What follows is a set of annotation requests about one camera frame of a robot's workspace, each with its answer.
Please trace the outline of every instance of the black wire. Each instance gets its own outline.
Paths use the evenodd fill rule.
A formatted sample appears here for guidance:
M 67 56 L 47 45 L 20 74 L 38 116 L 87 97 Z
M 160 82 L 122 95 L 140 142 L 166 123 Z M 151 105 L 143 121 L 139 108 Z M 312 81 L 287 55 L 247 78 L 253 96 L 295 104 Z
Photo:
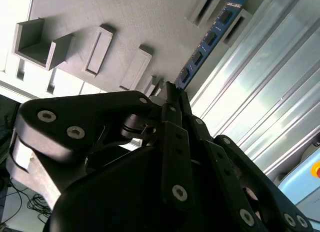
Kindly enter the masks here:
M 38 219 L 45 224 L 45 221 L 41 219 L 41 216 L 44 216 L 45 218 L 49 218 L 51 215 L 51 209 L 47 205 L 45 199 L 43 196 L 39 194 L 35 194 L 32 199 L 29 199 L 26 207 L 30 210 L 37 211 L 39 213 Z
M 19 190 L 11 183 L 12 187 L 16 190 L 16 192 L 18 193 L 19 197 L 20 197 L 20 206 L 19 206 L 19 209 L 7 220 L 5 220 L 4 222 L 2 222 L 0 224 L 0 226 L 4 225 L 6 222 L 8 222 L 9 220 L 11 220 L 16 214 L 18 214 L 18 212 L 21 210 L 21 207 L 22 207 L 22 197 L 20 195 L 20 192 Z
M 25 191 L 25 190 L 27 190 L 28 188 L 25 188 L 25 189 L 23 189 L 23 190 L 21 190 L 21 191 L 19 191 L 19 190 L 17 190 L 17 192 L 13 192 L 13 193 L 10 193 L 10 194 L 7 194 L 6 196 L 3 196 L 3 197 L 1 197 L 0 198 L 0 200 L 2 200 L 3 198 L 5 198 L 5 197 L 7 197 L 7 196 L 10 196 L 10 195 L 13 195 L 13 194 L 16 194 L 16 193 L 20 193 L 20 192 L 22 192 L 22 191 Z

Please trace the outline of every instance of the black metal bracket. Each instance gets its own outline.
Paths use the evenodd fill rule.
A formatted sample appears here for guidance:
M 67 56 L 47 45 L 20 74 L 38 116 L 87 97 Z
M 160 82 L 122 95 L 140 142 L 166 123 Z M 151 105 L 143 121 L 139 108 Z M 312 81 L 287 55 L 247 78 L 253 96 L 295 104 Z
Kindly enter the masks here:
M 205 123 L 192 115 L 185 92 L 179 96 L 175 86 L 167 83 L 161 96 L 166 100 L 162 106 L 136 91 L 29 101 L 19 110 L 16 133 L 30 149 L 64 165 L 84 161 L 90 153 L 125 144 L 132 138 L 143 139 L 145 147 L 126 156 L 121 163 L 128 166 L 139 161 L 143 167 L 151 161 L 148 153 L 159 152 L 158 190 L 169 211 L 183 215 L 176 226 L 183 225 L 188 216 L 194 224 L 195 218 L 202 220 L 215 215 L 201 201 L 201 193 L 206 193 L 207 186 L 208 191 L 215 188 L 214 200 L 210 201 L 223 205 L 220 210 L 230 221 L 229 228 L 246 232 L 313 231 L 307 218 L 230 138 L 211 138 Z M 207 178 L 195 175 L 199 175 L 198 168 L 192 162 Z M 241 170 L 240 181 L 233 167 Z M 199 185 L 199 181 L 208 185 Z M 257 195 L 261 220 L 251 208 L 243 187 L 249 187 Z M 306 227 L 298 223 L 298 216 L 306 221 Z M 208 228 L 211 224 L 208 220 L 201 228 Z

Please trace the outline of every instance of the blue pcb strip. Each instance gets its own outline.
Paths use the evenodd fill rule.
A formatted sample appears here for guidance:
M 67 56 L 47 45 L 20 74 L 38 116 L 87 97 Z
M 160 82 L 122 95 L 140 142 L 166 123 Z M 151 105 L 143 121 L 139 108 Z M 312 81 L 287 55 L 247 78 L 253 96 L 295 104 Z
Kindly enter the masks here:
M 205 37 L 175 80 L 175 86 L 180 92 L 184 91 L 189 85 L 247 1 L 248 0 L 229 0 L 226 3 L 219 16 L 205 34 Z

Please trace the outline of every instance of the screw head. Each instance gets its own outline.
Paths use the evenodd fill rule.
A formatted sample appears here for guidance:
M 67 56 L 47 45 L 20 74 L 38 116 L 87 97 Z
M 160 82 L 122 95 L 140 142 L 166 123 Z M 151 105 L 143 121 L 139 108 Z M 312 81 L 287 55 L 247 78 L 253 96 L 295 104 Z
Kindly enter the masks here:
M 181 202 L 186 201 L 188 198 L 188 194 L 187 194 L 186 190 L 181 185 L 173 186 L 172 193 L 173 193 L 174 197 Z
M 203 121 L 202 120 L 200 120 L 199 118 L 196 118 L 196 120 L 195 120 L 199 125 L 202 125 L 203 124 Z
M 239 214 L 241 216 L 241 219 L 250 227 L 254 226 L 255 220 L 252 217 L 252 215 L 245 209 L 241 209 L 239 211 Z
M 144 104 L 147 104 L 147 102 L 148 102 L 148 101 L 147 101 L 146 99 L 144 99 L 143 97 L 140 97 L 139 100 L 140 100 L 140 102 L 142 102 L 142 103 L 144 103 Z
M 171 111 L 174 111 L 174 112 L 177 111 L 173 106 L 169 106 L 169 108 L 170 108 Z
M 79 126 L 70 126 L 66 130 L 67 135 L 72 139 L 80 140 L 85 137 L 85 131 Z
M 40 111 L 37 114 L 39 120 L 43 121 L 43 122 L 52 122 L 55 121 L 57 119 L 57 116 L 52 112 L 52 111 Z
M 289 225 L 291 225 L 292 227 L 296 227 L 296 222 L 294 221 L 294 219 L 290 215 L 284 213 L 284 218 L 288 222 Z
M 230 144 L 231 144 L 231 142 L 230 142 L 230 140 L 229 140 L 228 138 L 224 138 L 223 141 L 224 141 L 227 145 L 230 145 Z
M 304 218 L 301 216 L 296 216 L 296 218 L 303 227 L 308 228 L 308 223 L 304 220 Z

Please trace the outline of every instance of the gray rectangular bracket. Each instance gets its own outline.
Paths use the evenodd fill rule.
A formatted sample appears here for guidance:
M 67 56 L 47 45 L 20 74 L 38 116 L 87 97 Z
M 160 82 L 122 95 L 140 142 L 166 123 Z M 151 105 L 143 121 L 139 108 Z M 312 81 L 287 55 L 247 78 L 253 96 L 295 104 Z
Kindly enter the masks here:
M 192 0 L 185 18 L 197 27 L 203 27 L 220 0 Z
M 151 93 L 154 91 L 155 87 L 157 85 L 157 77 L 156 76 L 150 76 L 148 78 L 148 81 L 146 85 L 142 89 L 142 93 L 146 95 L 147 97 L 151 96 Z
M 85 60 L 82 71 L 90 73 L 90 75 L 97 76 L 105 55 L 112 40 L 113 33 L 101 25 L 97 28 L 95 38 L 90 47 L 89 54 Z
M 252 15 L 246 10 L 242 9 L 221 38 L 221 41 L 223 41 L 228 47 L 231 47 L 244 28 L 248 25 L 251 18 Z
M 138 48 L 120 87 L 124 90 L 135 90 L 151 58 L 152 55 Z
M 73 35 L 65 35 L 51 43 L 42 41 L 44 24 L 45 20 L 42 18 L 17 23 L 14 32 L 13 53 L 22 60 L 51 70 L 66 60 Z

